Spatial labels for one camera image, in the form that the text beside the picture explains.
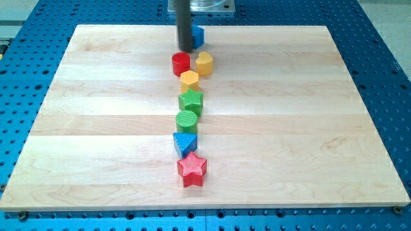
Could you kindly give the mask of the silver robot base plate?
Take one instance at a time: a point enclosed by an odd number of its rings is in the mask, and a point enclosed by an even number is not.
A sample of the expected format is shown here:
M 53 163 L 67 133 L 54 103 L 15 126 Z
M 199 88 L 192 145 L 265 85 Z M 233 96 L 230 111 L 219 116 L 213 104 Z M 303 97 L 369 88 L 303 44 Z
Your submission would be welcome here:
M 195 15 L 233 15 L 235 0 L 189 0 L 190 12 Z

